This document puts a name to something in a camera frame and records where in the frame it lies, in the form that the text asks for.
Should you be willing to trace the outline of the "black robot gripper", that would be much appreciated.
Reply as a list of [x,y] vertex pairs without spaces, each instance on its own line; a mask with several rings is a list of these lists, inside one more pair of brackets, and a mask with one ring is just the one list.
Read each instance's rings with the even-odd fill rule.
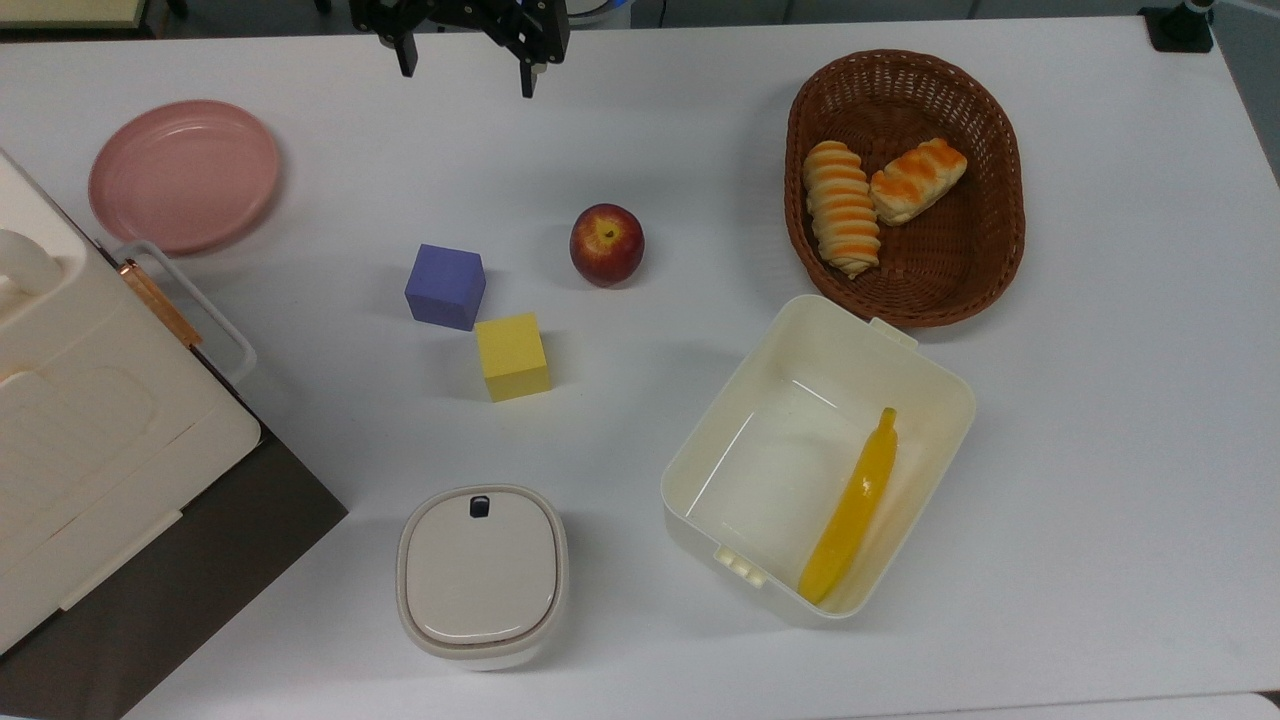
[[404,78],[415,74],[413,32],[424,22],[477,29],[520,60],[521,95],[532,99],[541,64],[564,60],[570,23],[563,1],[352,1],[356,29],[392,47]]

